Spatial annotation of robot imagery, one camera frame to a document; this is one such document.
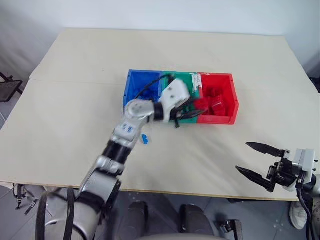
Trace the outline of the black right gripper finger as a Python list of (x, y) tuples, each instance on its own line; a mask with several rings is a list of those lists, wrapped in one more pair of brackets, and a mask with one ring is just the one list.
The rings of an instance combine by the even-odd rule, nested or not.
[(280, 150), (267, 144), (258, 142), (247, 142), (246, 145), (251, 147), (255, 151), (258, 151), (262, 154), (268, 154), (273, 157), (283, 158), (285, 155), (285, 150)]
[(269, 181), (263, 178), (260, 174), (252, 170), (249, 170), (240, 166), (236, 166), (235, 168), (251, 182), (265, 188), (270, 193), (274, 191), (275, 184), (272, 181)]

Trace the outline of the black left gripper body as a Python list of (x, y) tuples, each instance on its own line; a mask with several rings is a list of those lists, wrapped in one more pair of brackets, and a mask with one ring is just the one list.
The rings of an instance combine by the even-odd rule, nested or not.
[(192, 118), (192, 107), (189, 104), (184, 104), (179, 107), (175, 107), (171, 111), (171, 121), (174, 122), (174, 127), (177, 129), (180, 127), (180, 121), (188, 120)]

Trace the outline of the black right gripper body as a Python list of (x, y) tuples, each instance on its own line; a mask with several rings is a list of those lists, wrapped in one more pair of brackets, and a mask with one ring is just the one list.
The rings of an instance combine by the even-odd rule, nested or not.
[(269, 151), (268, 154), (281, 158), (281, 160), (269, 167), (266, 178), (272, 183), (283, 187), (291, 186), (297, 180), (297, 177), (293, 171), (293, 162), (288, 159), (290, 151), (277, 149)]

